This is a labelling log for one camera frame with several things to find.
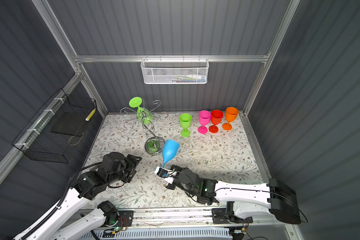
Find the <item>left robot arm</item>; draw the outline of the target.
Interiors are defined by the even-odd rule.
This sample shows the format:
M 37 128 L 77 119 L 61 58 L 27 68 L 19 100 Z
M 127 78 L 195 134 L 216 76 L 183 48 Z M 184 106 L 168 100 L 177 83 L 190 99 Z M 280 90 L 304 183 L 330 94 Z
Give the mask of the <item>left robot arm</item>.
M 60 198 L 31 226 L 17 234 L 15 240 L 47 240 L 81 207 L 92 201 L 99 193 L 107 188 L 114 188 L 111 184 L 122 181 L 130 183 L 136 168 L 142 161 L 141 157 L 111 152 L 103 156 L 99 163 L 82 168 L 79 172 L 93 168 L 78 176 L 69 183 Z

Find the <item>red wine glass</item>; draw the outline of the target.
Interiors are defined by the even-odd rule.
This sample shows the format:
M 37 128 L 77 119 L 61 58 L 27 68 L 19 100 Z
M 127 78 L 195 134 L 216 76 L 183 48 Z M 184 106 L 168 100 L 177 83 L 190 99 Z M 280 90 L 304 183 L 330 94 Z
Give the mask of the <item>red wine glass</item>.
M 223 116 L 224 114 L 220 110 L 213 110 L 211 112 L 211 123 L 213 124 L 212 126 L 209 127 L 209 131 L 211 133 L 215 134 L 219 131 L 218 124 L 221 123 Z

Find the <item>blue wine glass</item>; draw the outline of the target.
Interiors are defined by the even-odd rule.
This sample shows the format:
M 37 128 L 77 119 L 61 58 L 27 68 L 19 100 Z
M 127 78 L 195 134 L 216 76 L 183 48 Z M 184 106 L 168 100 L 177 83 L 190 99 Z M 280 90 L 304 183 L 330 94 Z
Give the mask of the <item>blue wine glass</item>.
M 170 160 L 172 160 L 176 156 L 179 148 L 180 148 L 180 144 L 177 143 L 176 141 L 173 141 L 173 140 L 166 141 L 165 146 L 162 151 L 163 167 L 166 165 L 166 163 L 168 163 Z

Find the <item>yellow-green wine glass front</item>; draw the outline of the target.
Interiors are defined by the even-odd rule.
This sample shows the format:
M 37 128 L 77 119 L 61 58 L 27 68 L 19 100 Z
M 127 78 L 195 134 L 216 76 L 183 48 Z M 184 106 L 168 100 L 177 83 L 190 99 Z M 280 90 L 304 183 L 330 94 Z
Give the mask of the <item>yellow-green wine glass front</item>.
M 192 116 L 190 114 L 181 114 L 179 116 L 179 121 L 181 124 L 181 127 L 183 128 L 183 130 L 181 131 L 181 136 L 184 138 L 187 138 L 191 135 L 191 131 L 189 130 L 189 127 L 191 126 L 192 123 Z

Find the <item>orange wine glass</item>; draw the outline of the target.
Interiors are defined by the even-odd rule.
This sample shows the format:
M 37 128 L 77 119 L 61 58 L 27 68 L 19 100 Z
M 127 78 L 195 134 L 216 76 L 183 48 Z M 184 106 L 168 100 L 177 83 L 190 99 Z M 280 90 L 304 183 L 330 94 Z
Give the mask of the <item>orange wine glass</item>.
M 223 129 L 230 131 L 232 129 L 231 122 L 233 122 L 239 114 L 239 110 L 234 107 L 228 107 L 226 109 L 226 123 L 222 125 Z

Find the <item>pink wine glass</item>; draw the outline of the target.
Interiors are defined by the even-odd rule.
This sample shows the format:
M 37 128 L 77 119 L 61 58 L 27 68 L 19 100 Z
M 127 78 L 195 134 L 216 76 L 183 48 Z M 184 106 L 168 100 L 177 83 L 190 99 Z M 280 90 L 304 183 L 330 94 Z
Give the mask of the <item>pink wine glass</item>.
M 206 134 L 208 132 L 207 125 L 211 120 L 211 113 L 207 110 L 202 110 L 199 112 L 199 123 L 201 126 L 198 128 L 200 134 Z

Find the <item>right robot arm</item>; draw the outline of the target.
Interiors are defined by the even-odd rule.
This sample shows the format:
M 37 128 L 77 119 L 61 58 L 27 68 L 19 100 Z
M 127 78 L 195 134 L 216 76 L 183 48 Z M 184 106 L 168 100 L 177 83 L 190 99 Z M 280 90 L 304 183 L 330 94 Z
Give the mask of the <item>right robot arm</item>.
M 179 188 L 192 200 L 202 205 L 225 203 L 223 215 L 231 223 L 245 223 L 249 217 L 269 216 L 282 223 L 299 225 L 305 215 L 298 207 L 296 192 L 277 179 L 256 185 L 231 184 L 201 178 L 189 168 L 173 165 L 158 167 L 155 173 L 164 179 L 167 189 Z

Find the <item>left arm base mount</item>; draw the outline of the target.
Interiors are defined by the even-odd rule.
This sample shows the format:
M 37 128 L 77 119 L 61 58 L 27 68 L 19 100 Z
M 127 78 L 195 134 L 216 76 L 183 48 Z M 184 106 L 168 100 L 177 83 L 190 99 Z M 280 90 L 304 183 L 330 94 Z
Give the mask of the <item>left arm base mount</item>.
M 105 225 L 114 228 L 130 227 L 134 218 L 134 211 L 118 211 L 106 217 Z

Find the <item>chrome wine glass rack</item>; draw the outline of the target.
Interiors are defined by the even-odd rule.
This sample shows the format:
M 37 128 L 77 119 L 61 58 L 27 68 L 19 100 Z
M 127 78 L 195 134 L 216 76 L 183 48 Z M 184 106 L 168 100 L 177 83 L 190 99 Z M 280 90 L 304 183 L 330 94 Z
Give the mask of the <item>chrome wine glass rack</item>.
M 163 148 L 165 146 L 166 141 L 164 140 L 164 138 L 157 136 L 154 131 L 155 131 L 155 126 L 154 126 L 154 119 L 166 119 L 168 117 L 168 113 L 166 112 L 161 112 L 160 115 L 166 115 L 164 117 L 157 117 L 154 115 L 153 111 L 156 110 L 158 107 L 161 106 L 162 101 L 161 100 L 154 100 L 153 101 L 154 104 L 154 108 L 152 110 L 148 110 L 145 107 L 145 101 L 143 99 L 143 104 L 142 107 L 145 107 L 152 116 L 152 122 L 148 125 L 145 125 L 144 123 L 141 123 L 137 117 L 137 120 L 142 124 L 142 127 L 146 132 L 146 137 L 148 138 L 147 141 L 145 142 L 144 148 L 147 154 L 151 155 L 151 156 L 158 156 L 160 154 L 162 154 Z M 127 110 L 132 111 L 133 113 L 136 114 L 137 116 L 137 108 L 131 108 L 129 107 L 124 107 L 120 110 L 120 115 L 122 116 L 127 116 L 129 113 L 127 112 Z

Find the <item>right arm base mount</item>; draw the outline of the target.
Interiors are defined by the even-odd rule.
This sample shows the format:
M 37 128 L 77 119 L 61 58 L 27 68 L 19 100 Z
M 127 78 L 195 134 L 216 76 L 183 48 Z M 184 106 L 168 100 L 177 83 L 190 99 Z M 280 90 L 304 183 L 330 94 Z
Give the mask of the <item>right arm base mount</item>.
M 227 212 L 227 209 L 213 208 L 211 210 L 214 224 L 251 224 L 253 217 L 241 219 L 233 214 L 233 211 Z

